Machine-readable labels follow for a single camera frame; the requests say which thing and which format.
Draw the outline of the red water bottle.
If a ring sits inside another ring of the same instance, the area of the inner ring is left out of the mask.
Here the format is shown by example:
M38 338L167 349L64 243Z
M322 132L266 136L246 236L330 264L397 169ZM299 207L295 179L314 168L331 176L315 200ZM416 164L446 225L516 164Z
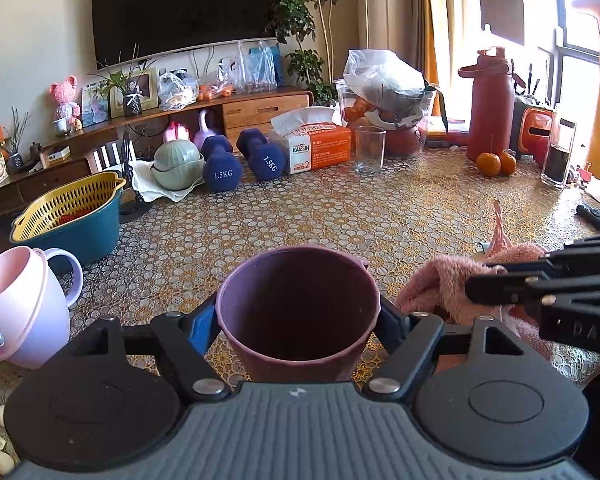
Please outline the red water bottle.
M458 70L472 80L471 115L467 156L475 162L482 153L500 154L509 148L514 114L514 81L505 49L495 54L478 52L474 65Z

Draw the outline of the patterned lace tablecloth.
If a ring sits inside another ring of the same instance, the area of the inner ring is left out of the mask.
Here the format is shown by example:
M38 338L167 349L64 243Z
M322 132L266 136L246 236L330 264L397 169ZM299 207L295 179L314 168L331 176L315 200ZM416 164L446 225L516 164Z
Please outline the patterned lace tablecloth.
M556 249L593 229L576 214L583 195L544 185L526 162L487 179L462 154L429 151L363 176L348 164L236 191L163 202L120 232L117 248L86 270L71 312L74 330L105 313L140 324L189 312L259 250L315 243L366 258L382 292L396 296L437 255L468 255L502 217L516 243ZM398 414L360 403L351 439L317 427L283 436L260 418L205 410L158 454L116 471L119 479L475 479L426 440L406 442Z

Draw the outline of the green potted tree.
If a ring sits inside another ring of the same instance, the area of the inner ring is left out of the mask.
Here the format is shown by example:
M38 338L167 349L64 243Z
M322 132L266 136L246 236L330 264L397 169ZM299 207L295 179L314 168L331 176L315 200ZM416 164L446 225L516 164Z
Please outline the green potted tree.
M277 0L268 24L279 44L294 44L285 55L287 74L317 105L331 106L337 99L332 21L341 1Z

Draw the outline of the pink teddy bear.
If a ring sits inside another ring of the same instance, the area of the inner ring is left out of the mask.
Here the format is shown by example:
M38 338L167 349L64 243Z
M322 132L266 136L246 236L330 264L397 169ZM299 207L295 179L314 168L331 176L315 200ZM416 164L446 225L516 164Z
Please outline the pink teddy bear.
M58 134L69 134L82 130L81 107L76 102L78 80L70 75L61 82L53 82L48 89L56 103L54 128Z

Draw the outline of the purple plastic cup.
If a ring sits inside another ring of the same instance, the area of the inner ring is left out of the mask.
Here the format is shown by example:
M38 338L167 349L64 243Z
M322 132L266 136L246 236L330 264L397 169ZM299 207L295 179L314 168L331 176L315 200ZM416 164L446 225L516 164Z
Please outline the purple plastic cup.
M378 320L380 291L358 257L283 247L238 266L215 313L255 382L346 382Z

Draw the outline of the pink fluffy towel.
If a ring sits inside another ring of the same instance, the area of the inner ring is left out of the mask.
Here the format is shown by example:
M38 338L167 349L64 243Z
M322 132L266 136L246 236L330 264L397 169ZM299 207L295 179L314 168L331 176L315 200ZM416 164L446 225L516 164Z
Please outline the pink fluffy towel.
M553 355L553 345L542 341L536 323L520 304L486 306L474 304L465 294L468 278L501 274L506 263L538 260L544 249L535 243L513 243L503 226L499 202L494 203L495 228L484 257L476 260L460 256L437 256L423 264L407 280L396 297L403 313L424 311L441 316L451 324L469 325L480 314L492 315L545 359Z

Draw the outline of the glass jar dark liquid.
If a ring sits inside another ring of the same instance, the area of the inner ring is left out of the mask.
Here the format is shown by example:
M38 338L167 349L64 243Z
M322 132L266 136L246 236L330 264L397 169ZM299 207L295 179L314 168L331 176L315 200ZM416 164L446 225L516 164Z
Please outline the glass jar dark liquid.
M553 185L554 188L563 188L567 182L577 127L574 122L563 117L557 117L556 120L556 126L552 129L548 140L541 180L548 185Z

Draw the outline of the black television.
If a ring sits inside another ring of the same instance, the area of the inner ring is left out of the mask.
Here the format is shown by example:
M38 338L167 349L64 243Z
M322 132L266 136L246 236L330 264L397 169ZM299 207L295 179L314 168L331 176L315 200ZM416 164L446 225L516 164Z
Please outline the black television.
M92 0L96 63L268 36L277 0Z

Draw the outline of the green round lidded pot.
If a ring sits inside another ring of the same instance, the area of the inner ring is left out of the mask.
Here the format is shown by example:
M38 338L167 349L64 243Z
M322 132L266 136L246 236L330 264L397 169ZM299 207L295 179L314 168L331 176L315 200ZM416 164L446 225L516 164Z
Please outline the green round lidded pot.
M204 158L193 142L173 140L163 143L156 151L150 171L167 190L181 191L202 178Z

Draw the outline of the clear drinking glass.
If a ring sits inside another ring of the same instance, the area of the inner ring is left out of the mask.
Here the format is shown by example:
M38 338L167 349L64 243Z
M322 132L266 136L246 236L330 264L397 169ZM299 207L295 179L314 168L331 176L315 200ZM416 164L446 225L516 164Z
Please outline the clear drinking glass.
M386 132L375 126L355 128L355 171L378 174L384 166Z

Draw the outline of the framed picture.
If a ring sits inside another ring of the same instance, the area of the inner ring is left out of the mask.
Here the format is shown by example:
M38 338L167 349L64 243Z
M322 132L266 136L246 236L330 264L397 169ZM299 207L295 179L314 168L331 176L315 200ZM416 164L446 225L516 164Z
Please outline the framed picture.
M158 97L158 70L155 67L146 70L134 70L131 73L133 89L140 95L140 108L153 110L159 106ZM112 118L123 116L123 96L119 88L111 88L109 91L109 108Z

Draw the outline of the plastic bag over bowl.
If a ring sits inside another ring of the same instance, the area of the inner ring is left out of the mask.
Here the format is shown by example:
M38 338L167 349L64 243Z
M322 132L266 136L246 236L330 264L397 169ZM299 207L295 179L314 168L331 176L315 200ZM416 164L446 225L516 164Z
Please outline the plastic bag over bowl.
M389 157L422 151L438 89L394 52L351 50L336 88L343 125L351 131L384 130Z

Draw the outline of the orange black device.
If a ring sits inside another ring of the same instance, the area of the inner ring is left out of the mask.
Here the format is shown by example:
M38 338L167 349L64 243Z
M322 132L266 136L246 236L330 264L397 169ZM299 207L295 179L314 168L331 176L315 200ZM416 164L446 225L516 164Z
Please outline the orange black device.
M552 133L556 112L534 96L515 96L509 148L517 158L532 155L535 145Z

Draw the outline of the orange fruit right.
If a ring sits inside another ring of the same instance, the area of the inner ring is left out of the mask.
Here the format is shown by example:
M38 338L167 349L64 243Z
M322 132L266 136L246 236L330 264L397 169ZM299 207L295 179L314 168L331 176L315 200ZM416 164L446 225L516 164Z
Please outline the orange fruit right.
M498 155L501 161L500 175L509 177L516 172L517 159L510 151L501 151Z

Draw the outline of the blue dumbbell left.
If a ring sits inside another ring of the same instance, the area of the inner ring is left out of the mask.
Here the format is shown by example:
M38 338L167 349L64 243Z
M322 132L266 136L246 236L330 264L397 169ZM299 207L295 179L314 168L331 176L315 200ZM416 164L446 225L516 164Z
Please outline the blue dumbbell left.
M238 187L242 180L242 164L225 136L209 136L202 144L201 154L204 156L202 177L210 192L222 193Z

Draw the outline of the pink kettlebell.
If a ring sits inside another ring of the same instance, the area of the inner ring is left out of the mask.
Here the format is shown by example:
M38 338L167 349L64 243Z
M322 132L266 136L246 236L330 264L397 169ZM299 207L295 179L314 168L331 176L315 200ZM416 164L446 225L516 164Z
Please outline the pink kettlebell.
M199 151L202 150L204 142L206 142L208 138L216 136L216 131L210 128L207 124L207 114L208 110L204 108L199 112L198 115L198 130L194 135L193 142Z

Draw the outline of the blue plastic bag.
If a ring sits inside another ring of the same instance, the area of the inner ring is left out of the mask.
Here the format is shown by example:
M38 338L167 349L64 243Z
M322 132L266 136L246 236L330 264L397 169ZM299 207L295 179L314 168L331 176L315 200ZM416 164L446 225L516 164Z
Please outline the blue plastic bag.
M237 47L236 88L238 93L273 91L282 83L276 60L279 50L260 41L257 47L247 47L242 41Z

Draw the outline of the wooden tv cabinet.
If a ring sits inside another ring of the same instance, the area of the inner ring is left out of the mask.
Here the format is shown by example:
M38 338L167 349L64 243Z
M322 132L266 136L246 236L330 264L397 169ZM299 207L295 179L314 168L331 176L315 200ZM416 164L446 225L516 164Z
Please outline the wooden tv cabinet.
M153 108L134 117L110 119L80 134L68 136L53 144L55 148L66 146L69 157L62 162L40 171L18 172L0 184L0 217L23 210L38 196L69 183L73 180L94 174L97 170L94 154L103 145L120 141L126 136L135 139L140 135L139 126L157 126L163 130L172 120L181 119L192 126L197 113L208 110L211 127L237 141L239 133L247 128L258 127L263 132L272 130L271 119L279 114L298 110L312 104L311 91L296 87L278 88L273 91L233 94L228 98L199 101L177 112Z

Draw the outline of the pink and lilac mug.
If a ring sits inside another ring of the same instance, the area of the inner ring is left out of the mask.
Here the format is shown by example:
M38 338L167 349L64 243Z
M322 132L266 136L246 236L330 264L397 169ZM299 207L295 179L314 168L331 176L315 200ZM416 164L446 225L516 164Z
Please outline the pink and lilac mug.
M65 257L72 287L64 292L50 259ZM59 248L17 246L0 255L0 362L39 368L69 340L69 309L79 299L79 260Z

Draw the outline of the blue dumbbell right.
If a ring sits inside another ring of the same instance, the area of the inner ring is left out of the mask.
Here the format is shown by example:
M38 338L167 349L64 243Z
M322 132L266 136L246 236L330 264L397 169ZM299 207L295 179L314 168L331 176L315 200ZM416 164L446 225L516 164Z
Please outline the blue dumbbell right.
M257 128L239 133L236 148L248 162L249 169L259 181L279 178L285 166L285 155L280 147L271 143Z

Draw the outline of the white cloth under pot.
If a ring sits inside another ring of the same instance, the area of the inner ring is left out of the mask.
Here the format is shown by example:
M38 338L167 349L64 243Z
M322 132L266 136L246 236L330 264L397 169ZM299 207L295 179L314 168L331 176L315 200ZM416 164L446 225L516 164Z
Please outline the white cloth under pot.
M179 203L181 200L184 200L194 188L199 188L204 184L204 179L199 178L189 185L188 188L184 188L184 190L168 190L159 184L152 176L150 171L151 162L134 160L134 162L131 162L131 167L133 169L132 188L135 192L140 194L140 197L146 203L152 203L159 198L168 198L173 203Z

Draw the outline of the orange tissue box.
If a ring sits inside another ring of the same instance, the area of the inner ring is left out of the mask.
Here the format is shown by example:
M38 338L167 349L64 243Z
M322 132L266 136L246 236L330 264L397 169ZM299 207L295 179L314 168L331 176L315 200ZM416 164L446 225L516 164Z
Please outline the orange tissue box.
M352 133L335 120L336 110L307 106L271 119L270 139L285 156L286 174L300 174L350 160Z

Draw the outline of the teal basin with yellow strainer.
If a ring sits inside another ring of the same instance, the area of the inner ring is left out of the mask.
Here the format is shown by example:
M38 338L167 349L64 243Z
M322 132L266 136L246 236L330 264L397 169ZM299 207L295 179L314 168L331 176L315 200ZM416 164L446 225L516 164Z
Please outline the teal basin with yellow strainer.
M125 178L102 171L54 188L12 222L9 241L30 248L60 248L88 266L110 255L120 232Z

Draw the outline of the orange fruit left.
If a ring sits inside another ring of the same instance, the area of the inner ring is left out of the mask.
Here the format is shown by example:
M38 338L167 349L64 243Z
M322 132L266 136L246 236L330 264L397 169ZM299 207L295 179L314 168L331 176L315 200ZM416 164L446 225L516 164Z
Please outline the orange fruit left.
M480 174L493 178L501 173L502 162L497 154L481 153L476 159L476 166Z

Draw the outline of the small potted plant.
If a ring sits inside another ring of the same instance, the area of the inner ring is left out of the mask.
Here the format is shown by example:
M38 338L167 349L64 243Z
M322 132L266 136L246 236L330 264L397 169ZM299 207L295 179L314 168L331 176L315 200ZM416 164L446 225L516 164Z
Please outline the small potted plant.
M134 44L128 70L124 70L123 68L110 70L109 66L102 66L102 69L106 70L106 73L97 74L97 77L102 80L99 92L105 94L109 93L111 88L119 88L123 96L123 116L138 116L142 112L140 108L140 95L132 87L131 73L134 70L146 70L152 64L154 64L154 61L142 61L140 59L140 45Z

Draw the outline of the blue dumbbell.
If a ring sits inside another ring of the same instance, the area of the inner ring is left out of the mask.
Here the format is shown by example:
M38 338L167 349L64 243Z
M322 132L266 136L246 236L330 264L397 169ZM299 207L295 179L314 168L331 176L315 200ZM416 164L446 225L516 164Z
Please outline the blue dumbbell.
M201 154L204 156L202 177L210 192L222 193L238 187L242 180L242 164L225 136L209 136L202 144Z
M285 166L285 155L280 147L271 143L257 128L239 133L236 148L248 162L249 169L259 181L279 178Z

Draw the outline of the orange fruit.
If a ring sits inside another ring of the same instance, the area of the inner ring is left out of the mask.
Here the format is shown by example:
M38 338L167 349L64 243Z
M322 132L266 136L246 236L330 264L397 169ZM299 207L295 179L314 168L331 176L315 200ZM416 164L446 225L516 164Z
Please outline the orange fruit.
M480 174L493 178L501 173L502 162L497 154L481 153L476 159L476 166Z
M516 172L517 159L510 151L501 151L498 155L501 161L500 175L509 177Z

